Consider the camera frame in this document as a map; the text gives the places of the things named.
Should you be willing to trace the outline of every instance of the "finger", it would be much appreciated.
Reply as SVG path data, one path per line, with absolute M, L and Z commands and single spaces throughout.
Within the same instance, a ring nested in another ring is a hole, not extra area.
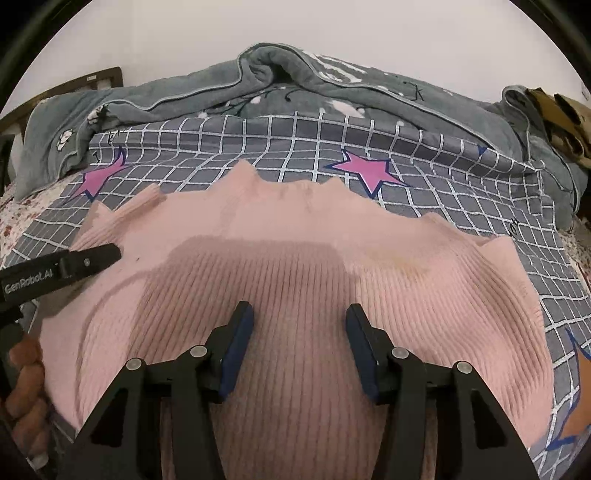
M 39 341 L 25 333 L 22 340 L 8 352 L 12 366 L 20 370 L 25 365 L 41 362 L 41 345 Z
M 46 453 L 49 448 L 50 437 L 49 425 L 46 424 L 42 431 L 35 437 L 35 440 L 33 440 L 27 456 L 36 457 L 42 453 Z
M 41 364 L 26 365 L 18 376 L 17 384 L 5 402 L 8 414 L 14 419 L 25 416 L 43 391 L 45 370 Z
M 27 454 L 31 450 L 33 442 L 43 430 L 47 411 L 47 403 L 42 398 L 38 398 L 31 411 L 12 429 L 12 439 L 22 453 Z

